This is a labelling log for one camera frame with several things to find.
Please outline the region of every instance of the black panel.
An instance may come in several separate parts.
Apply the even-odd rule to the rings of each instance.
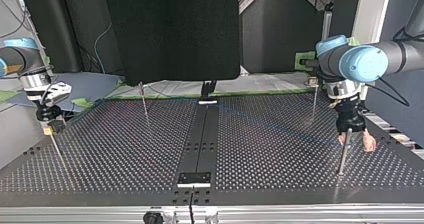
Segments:
[[[64,0],[25,0],[55,73],[80,72],[82,61]]]
[[[334,0],[330,36],[352,36],[359,0]]]
[[[313,94],[99,102],[51,142],[0,170],[0,206],[422,203],[424,162],[375,125],[377,150],[354,134],[346,172],[337,114]],[[177,188],[181,173],[211,187]]]
[[[307,0],[255,0],[242,18],[243,66],[252,73],[294,71],[296,53],[321,39],[322,13]]]
[[[198,204],[422,202],[423,160],[372,123],[377,150],[364,152],[355,133],[345,175],[338,177],[337,114],[319,95],[312,117],[313,99],[313,94],[222,97],[218,108],[209,107],[202,138],[208,148],[198,172],[213,173],[212,187],[198,189]]]
[[[238,0],[107,1],[131,85],[239,75]]]

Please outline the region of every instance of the metal bracket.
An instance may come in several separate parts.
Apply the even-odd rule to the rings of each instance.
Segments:
[[[181,173],[177,186],[178,188],[209,188],[211,187],[211,173]]]

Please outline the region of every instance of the gray fabric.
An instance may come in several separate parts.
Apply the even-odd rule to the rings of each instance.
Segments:
[[[112,92],[120,81],[119,76],[97,73],[64,73],[58,74],[58,76],[57,82],[63,81],[72,86],[70,97],[60,102],[58,106],[64,111],[76,112],[80,112],[84,108],[72,104],[71,100],[85,98],[89,102],[94,102]],[[35,106],[28,100],[24,92],[12,97],[7,102],[21,106]]]
[[[234,93],[299,90],[306,88],[303,83],[307,77],[308,75],[303,72],[240,76],[235,80],[218,81],[215,92]],[[165,97],[200,95],[202,89],[202,82],[161,81],[148,85],[150,88],[144,88],[144,94],[146,96],[155,95]],[[138,87],[121,86],[112,92],[109,97],[139,95],[140,91]]]

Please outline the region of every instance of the gray wall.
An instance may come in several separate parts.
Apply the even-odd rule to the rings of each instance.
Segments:
[[[393,35],[406,25],[416,1],[389,0],[381,41],[391,40]],[[408,99],[411,107],[404,107],[374,90],[369,91],[366,105],[381,118],[423,145],[424,70],[394,74],[384,79]],[[377,86],[389,91],[381,82],[377,82]]]
[[[15,5],[15,3],[10,0],[3,0],[3,1],[10,7],[10,9],[15,13],[15,15],[18,18],[20,18],[20,20],[22,20],[23,15],[21,14],[21,10]],[[10,13],[10,10],[8,10],[3,5],[2,2],[0,2],[0,17],[1,17],[0,36],[3,36],[4,34],[7,34],[15,30],[20,25],[20,22],[13,17],[13,15]],[[32,34],[28,30],[26,30],[24,27],[22,27],[16,33],[6,38],[0,38],[0,47],[3,46],[4,39],[17,38],[17,37],[32,37]]]
[[[3,0],[22,18],[18,7],[10,0]],[[20,22],[0,2],[0,36],[15,30]],[[21,28],[7,38],[32,37],[32,34]],[[0,80],[0,90],[18,90],[22,86],[18,80]],[[40,123],[35,118],[35,108],[12,106],[0,103],[0,169],[26,151],[30,146],[44,138]]]

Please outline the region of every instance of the green object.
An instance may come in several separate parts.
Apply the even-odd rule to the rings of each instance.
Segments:
[[[44,64],[50,65],[50,57],[49,56],[45,56],[43,61],[44,61]]]
[[[73,99],[71,102],[77,106],[85,107],[85,108],[91,107],[93,105],[92,102],[87,101],[85,98]]]
[[[5,102],[18,94],[16,91],[0,91],[0,103]]]
[[[294,69],[296,71],[312,71],[312,67],[306,67],[305,65],[300,64],[300,60],[314,60],[314,59],[315,59],[314,51],[296,53]]]
[[[349,42],[349,46],[359,46],[359,45],[361,45],[359,40],[356,39],[355,37],[350,37],[350,38],[347,39],[347,41]]]

